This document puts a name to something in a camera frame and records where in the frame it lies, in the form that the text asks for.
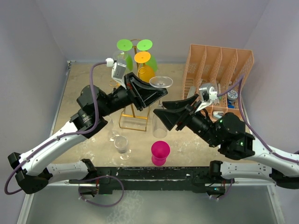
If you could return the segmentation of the large green wine glass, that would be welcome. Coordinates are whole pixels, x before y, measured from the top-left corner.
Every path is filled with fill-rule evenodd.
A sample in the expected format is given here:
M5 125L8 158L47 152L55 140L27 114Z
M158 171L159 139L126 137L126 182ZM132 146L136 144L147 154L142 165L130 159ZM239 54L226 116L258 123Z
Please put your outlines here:
M139 52L135 56L135 61L137 63L145 64L153 69L154 72L157 71L157 61L155 57L149 52L152 48L153 42L149 39L143 39L137 43L137 49Z

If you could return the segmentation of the yellow plastic goblet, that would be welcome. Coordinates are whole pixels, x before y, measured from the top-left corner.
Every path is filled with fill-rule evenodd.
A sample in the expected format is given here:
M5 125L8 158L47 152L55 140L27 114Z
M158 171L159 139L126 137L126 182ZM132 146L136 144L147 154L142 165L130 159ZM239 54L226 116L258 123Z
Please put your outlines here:
M140 51L134 56L135 62L139 64L138 77L147 83L155 76L154 70L146 63L151 59L151 54L147 51Z

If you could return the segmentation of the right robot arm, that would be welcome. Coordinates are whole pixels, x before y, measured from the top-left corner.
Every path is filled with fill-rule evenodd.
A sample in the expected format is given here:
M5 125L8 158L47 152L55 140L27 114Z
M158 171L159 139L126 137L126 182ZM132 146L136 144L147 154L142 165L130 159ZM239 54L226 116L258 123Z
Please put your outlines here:
M249 178L274 182L285 189L299 187L299 154L271 147L255 133L245 131L247 125L232 112L213 122L206 111L207 102L196 100L195 94L185 100L163 102L154 114L168 130L188 127L210 147L232 160L249 160L251 164L212 161L208 179Z

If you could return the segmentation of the small green wine glass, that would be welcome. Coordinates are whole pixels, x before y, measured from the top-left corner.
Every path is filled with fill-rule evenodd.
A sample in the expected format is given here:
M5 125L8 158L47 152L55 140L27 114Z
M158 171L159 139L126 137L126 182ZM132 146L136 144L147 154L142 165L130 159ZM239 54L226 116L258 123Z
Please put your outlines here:
M129 71L133 70L133 60L131 55L128 53L133 47L133 44L130 40L128 39L120 39L117 42L117 48L123 53L123 58L126 61L127 69Z

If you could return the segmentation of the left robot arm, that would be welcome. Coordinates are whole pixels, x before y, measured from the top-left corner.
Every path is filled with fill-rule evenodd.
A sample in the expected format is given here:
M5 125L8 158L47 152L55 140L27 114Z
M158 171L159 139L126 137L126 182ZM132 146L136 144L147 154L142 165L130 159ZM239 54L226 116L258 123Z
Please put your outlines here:
M64 180L93 182L96 168L89 159L66 164L54 164L53 161L103 129L108 124L104 119L106 116L130 104L141 111L168 93L166 88L154 87L132 72L124 75L122 81L121 86L106 94L93 84L91 74L90 84L77 98L80 109L64 126L35 148L8 156L13 171L6 180L5 193L11 194L8 185L12 178L16 179L19 191L26 194L36 193L50 183Z

